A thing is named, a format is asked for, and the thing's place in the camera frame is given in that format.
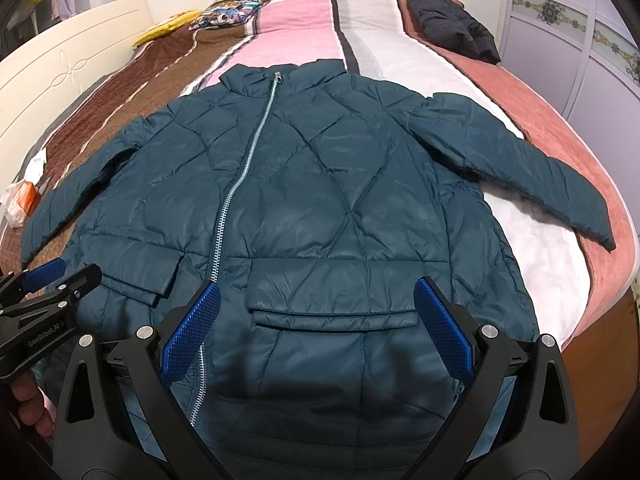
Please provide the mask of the person's left hand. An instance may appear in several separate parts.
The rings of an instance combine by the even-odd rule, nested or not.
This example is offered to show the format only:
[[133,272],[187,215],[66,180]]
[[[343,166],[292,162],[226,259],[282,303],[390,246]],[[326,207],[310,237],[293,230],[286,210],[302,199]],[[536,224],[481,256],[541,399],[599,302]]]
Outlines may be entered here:
[[36,378],[30,370],[18,376],[10,385],[14,399],[18,402],[18,418],[27,427],[32,427],[41,437],[52,437],[54,421],[46,408],[44,396]]

